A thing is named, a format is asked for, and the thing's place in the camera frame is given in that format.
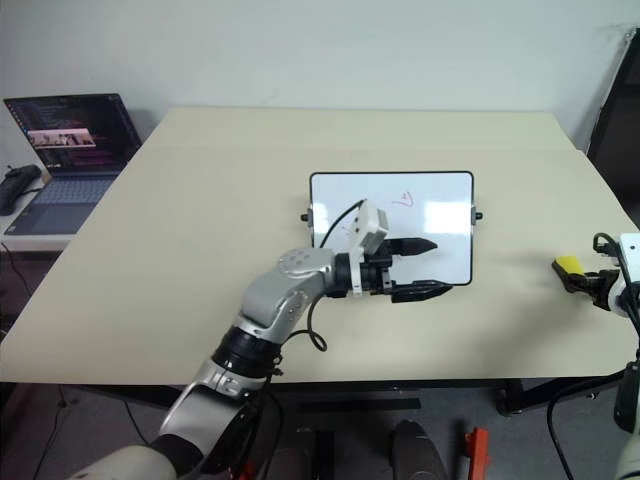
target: whiteboard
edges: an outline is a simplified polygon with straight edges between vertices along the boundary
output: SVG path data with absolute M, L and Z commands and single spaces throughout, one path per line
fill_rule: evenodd
M 459 172 L 333 173 L 311 175 L 311 244 L 320 245 L 331 224 L 361 199 L 384 210 L 387 238 L 421 237 L 438 248 L 413 257 L 394 256 L 389 269 L 399 284 L 439 280 L 466 285 L 472 277 L 473 174 Z M 347 252 L 356 212 L 333 230 L 325 247 Z

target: white wall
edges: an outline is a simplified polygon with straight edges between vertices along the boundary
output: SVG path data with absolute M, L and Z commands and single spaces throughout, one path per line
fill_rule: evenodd
M 639 0 L 2 0 L 2 97 L 551 110 L 579 146 Z M 2 163 L 35 159 L 2 107 Z

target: laptop screen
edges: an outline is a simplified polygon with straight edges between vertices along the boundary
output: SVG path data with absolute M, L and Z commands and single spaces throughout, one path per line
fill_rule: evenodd
M 119 172 L 141 145 L 116 93 L 9 98 L 4 102 L 54 176 Z

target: power cord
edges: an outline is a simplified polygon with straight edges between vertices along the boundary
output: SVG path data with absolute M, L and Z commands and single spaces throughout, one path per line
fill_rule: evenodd
M 129 402 L 127 402 L 126 400 L 123 400 L 122 403 L 124 403 L 124 408 L 127 409 L 127 415 L 129 416 L 129 420 L 131 420 L 131 423 L 133 424 L 133 428 L 136 430 L 136 433 L 140 437 L 140 440 L 142 440 L 142 442 L 145 445 L 149 445 L 149 441 L 142 434 L 142 431 L 140 430 L 140 427 L 138 426 L 138 422 L 136 422 L 136 419 L 134 418 L 133 413 L 131 412 L 131 407 L 129 406 Z
M 320 295 L 320 296 L 316 297 L 313 300 L 313 302 L 311 302 L 311 305 L 309 305 L 309 310 L 307 311 L 307 328 L 305 328 L 303 330 L 296 330 L 295 332 L 292 332 L 287 337 L 287 339 L 284 341 L 284 343 L 282 345 L 287 343 L 293 337 L 297 337 L 298 335 L 309 335 L 309 340 L 311 340 L 311 343 L 313 343 L 314 347 L 316 347 L 321 352 L 326 352 L 327 351 L 327 348 L 328 348 L 327 341 L 322 337 L 322 335 L 320 335 L 318 332 L 316 332 L 313 329 L 313 311 L 316 308 L 316 305 L 318 304 L 318 302 L 323 297 L 324 297 L 324 295 Z
M 16 264 L 13 261 L 13 254 L 11 253 L 11 250 L 9 250 L 9 248 L 4 244 L 4 242 L 0 242 L 0 245 L 2 245 L 2 248 L 4 248 L 5 251 L 7 252 L 7 256 L 9 257 L 9 264 L 11 265 L 11 269 L 15 272 L 15 274 L 18 277 L 20 277 L 20 280 L 22 280 L 22 285 L 24 285 L 24 289 L 27 292 L 27 295 L 29 297 L 31 297 L 33 292 L 29 288 L 29 284 L 27 283 L 27 280 L 24 278 L 24 275 L 22 275 L 22 273 L 20 273 L 20 270 L 18 270 L 18 268 L 16 267 Z
M 36 471 L 33 474 L 32 480 L 36 480 L 38 478 L 38 475 L 40 474 L 42 465 L 44 464 L 44 461 L 47 458 L 47 455 L 51 451 L 51 447 L 53 447 L 53 443 L 55 442 L 56 437 L 58 436 L 58 433 L 60 433 L 60 427 L 61 427 L 61 425 L 59 424 L 60 414 L 62 413 L 62 410 L 64 410 L 67 407 L 67 405 L 69 405 L 67 403 L 67 400 L 62 391 L 62 387 L 60 385 L 58 385 L 58 395 L 60 396 L 60 400 L 57 403 L 58 408 L 56 410 L 55 416 L 53 417 L 53 428 L 51 429 L 49 438 L 47 438 L 47 443 L 45 443 L 44 450 L 42 451 L 42 455 L 40 456 L 40 460 L 38 461 L 38 465 L 36 466 Z
M 42 190 L 42 187 L 40 188 L 32 188 L 30 190 L 25 190 L 24 192 L 22 192 L 20 195 L 18 195 L 19 197 L 23 196 L 23 195 L 27 195 L 28 193 L 35 193 L 35 192 L 39 192 L 40 190 Z
M 360 208 L 363 203 L 364 203 L 364 199 L 358 200 L 356 203 L 354 203 L 349 208 L 347 208 L 344 212 L 342 212 L 338 218 L 335 219 L 335 221 L 329 227 L 329 230 L 327 230 L 327 233 L 325 234 L 324 238 L 322 239 L 322 242 L 320 243 L 319 248 L 323 248 L 325 246 L 325 244 L 327 243 L 327 240 L 329 239 L 329 236 L 331 235 L 331 232 L 333 232 L 333 230 L 338 226 L 338 224 L 340 224 L 340 222 L 351 212 L 353 212 L 357 208 Z M 320 335 L 318 332 L 316 332 L 313 329 L 313 311 L 315 310 L 316 305 L 322 299 L 322 297 L 324 297 L 324 295 L 320 295 L 314 298 L 313 301 L 311 302 L 311 305 L 309 305 L 309 311 L 307 312 L 307 328 L 292 332 L 291 335 L 289 335 L 287 339 L 284 341 L 284 343 L 287 343 L 293 337 L 297 337 L 298 335 L 309 335 L 309 340 L 311 340 L 311 343 L 313 343 L 314 347 L 316 347 L 321 352 L 327 351 L 327 348 L 328 348 L 327 341 L 322 337 L 322 335 Z
M 329 235 L 331 235 L 331 232 L 333 232 L 333 230 L 338 226 L 338 224 L 342 221 L 342 219 L 344 219 L 344 217 L 346 217 L 351 212 L 353 212 L 356 208 L 360 208 L 363 203 L 364 203 L 364 199 L 357 201 L 356 203 L 351 205 L 349 208 L 347 208 L 344 212 L 342 212 L 338 218 L 336 218 L 336 220 L 331 224 L 331 226 L 329 227 L 329 230 L 327 230 L 327 233 L 322 239 L 322 242 L 320 243 L 320 248 L 324 248 L 324 245 L 327 243 L 327 240 L 329 239 Z
M 251 430 L 249 431 L 249 436 L 247 437 L 247 441 L 244 444 L 244 448 L 242 449 L 242 455 L 240 455 L 240 459 L 238 460 L 238 463 L 229 469 L 230 477 L 232 480 L 241 478 L 242 476 L 242 469 L 244 468 L 247 461 L 249 460 L 249 454 L 251 453 L 251 449 L 253 448 L 253 444 L 255 443 L 256 437 L 258 435 L 258 429 L 260 428 L 260 422 L 262 421 L 263 410 L 264 410 L 264 402 L 260 404 L 258 413 L 256 413 L 256 416 L 252 421 Z
M 598 240 L 601 238 L 605 240 L 604 245 L 600 245 L 598 242 Z M 631 323 L 633 324 L 636 332 L 638 333 L 638 337 L 640 338 L 640 309 L 638 308 L 638 294 L 636 291 L 636 288 L 638 287 L 636 287 L 631 281 L 629 266 L 624 259 L 624 255 L 622 255 L 620 244 L 618 244 L 618 242 L 616 242 L 611 237 L 611 235 L 599 232 L 596 233 L 593 237 L 593 249 L 598 253 L 605 253 L 614 256 L 618 260 L 618 265 L 620 265 L 620 271 L 622 272 L 622 277 L 624 278 L 624 283 L 627 290 L 627 295 L 624 299 L 625 302 L 621 305 L 621 307 L 625 312 L 627 312 L 627 315 L 629 315 Z
M 267 395 L 269 395 L 274 405 L 276 406 L 276 409 L 278 410 L 278 429 L 276 430 L 276 437 L 273 441 L 271 452 L 267 457 L 267 463 L 265 464 L 264 470 L 262 471 L 262 480 L 267 480 L 267 477 L 269 476 L 269 469 L 271 468 L 271 462 L 273 461 L 273 457 L 276 454 L 278 443 L 280 443 L 280 437 L 282 436 L 282 428 L 284 426 L 284 408 L 282 408 L 282 404 L 276 398 L 276 396 L 270 391 L 267 392 Z
M 585 380 L 584 382 L 576 383 L 574 385 L 569 385 L 568 387 L 563 388 L 558 393 L 556 393 L 551 401 L 547 405 L 547 428 L 549 429 L 549 435 L 551 436 L 551 441 L 553 442 L 553 446 L 556 448 L 556 452 L 558 453 L 558 457 L 560 458 L 560 462 L 562 463 L 562 468 L 564 469 L 564 473 L 567 475 L 569 480 L 575 480 L 573 474 L 571 473 L 571 468 L 569 468 L 569 463 L 564 455 L 562 450 L 562 446 L 560 445 L 560 441 L 558 440 L 558 436 L 556 434 L 556 430 L 553 426 L 553 409 L 556 406 L 556 403 L 568 395 L 576 394 L 585 390 L 596 389 L 608 383 L 612 383 L 622 379 L 624 375 L 624 370 L 620 370 L 612 375 L 607 377 L 595 378 Z

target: laptop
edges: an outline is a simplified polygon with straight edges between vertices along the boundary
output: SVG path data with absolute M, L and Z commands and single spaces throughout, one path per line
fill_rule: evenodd
M 74 234 L 140 145 L 120 95 L 5 99 L 51 174 L 5 235 Z

